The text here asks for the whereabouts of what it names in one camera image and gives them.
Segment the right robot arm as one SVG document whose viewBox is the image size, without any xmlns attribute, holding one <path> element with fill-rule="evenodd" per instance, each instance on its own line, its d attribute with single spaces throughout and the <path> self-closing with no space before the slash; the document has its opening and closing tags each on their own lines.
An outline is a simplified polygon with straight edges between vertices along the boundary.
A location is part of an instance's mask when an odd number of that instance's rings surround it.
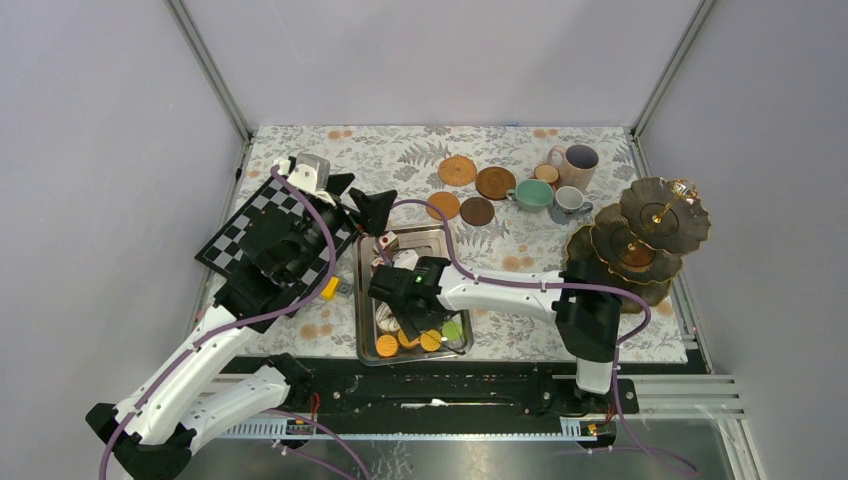
<svg viewBox="0 0 848 480">
<path fill-rule="evenodd" d="M 597 412 L 613 398 L 621 306 L 629 295 L 620 288 L 567 271 L 473 271 L 424 256 L 411 269 L 378 266 L 367 293 L 389 307 L 407 334 L 423 334 L 474 309 L 551 322 L 576 359 L 577 405 Z"/>
</svg>

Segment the pink frosted donut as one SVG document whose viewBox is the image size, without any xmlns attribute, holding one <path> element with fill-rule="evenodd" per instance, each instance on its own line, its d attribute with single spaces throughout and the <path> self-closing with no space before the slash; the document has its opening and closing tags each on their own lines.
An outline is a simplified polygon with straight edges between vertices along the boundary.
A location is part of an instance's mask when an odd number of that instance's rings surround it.
<svg viewBox="0 0 848 480">
<path fill-rule="evenodd" d="M 648 268 L 655 260 L 657 252 L 637 242 L 627 245 L 622 254 L 622 262 L 632 270 Z"/>
</svg>

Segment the white chocolate striped donut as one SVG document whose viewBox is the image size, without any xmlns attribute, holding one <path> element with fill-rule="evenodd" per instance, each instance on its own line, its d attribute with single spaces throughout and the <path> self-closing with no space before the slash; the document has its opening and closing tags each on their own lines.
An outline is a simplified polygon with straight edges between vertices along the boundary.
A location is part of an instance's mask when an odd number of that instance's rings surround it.
<svg viewBox="0 0 848 480">
<path fill-rule="evenodd" d="M 376 309 L 374 321 L 377 328 L 383 333 L 394 334 L 400 330 L 398 320 L 385 303 Z"/>
</svg>

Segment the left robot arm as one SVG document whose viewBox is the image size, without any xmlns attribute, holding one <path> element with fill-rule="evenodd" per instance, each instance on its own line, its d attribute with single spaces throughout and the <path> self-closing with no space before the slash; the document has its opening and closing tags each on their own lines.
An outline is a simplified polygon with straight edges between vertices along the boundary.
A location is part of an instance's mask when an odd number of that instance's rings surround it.
<svg viewBox="0 0 848 480">
<path fill-rule="evenodd" d="M 212 306 L 136 391 L 88 412 L 105 445 L 100 478 L 116 460 L 135 479 L 173 479 L 207 442 L 253 415 L 316 405 L 311 374 L 289 354 L 207 399 L 201 392 L 245 344 L 321 293 L 358 234 L 385 231 L 396 192 L 369 195 L 352 182 L 349 173 L 314 182 L 277 173 L 231 218 L 221 237 L 235 259 Z"/>
</svg>

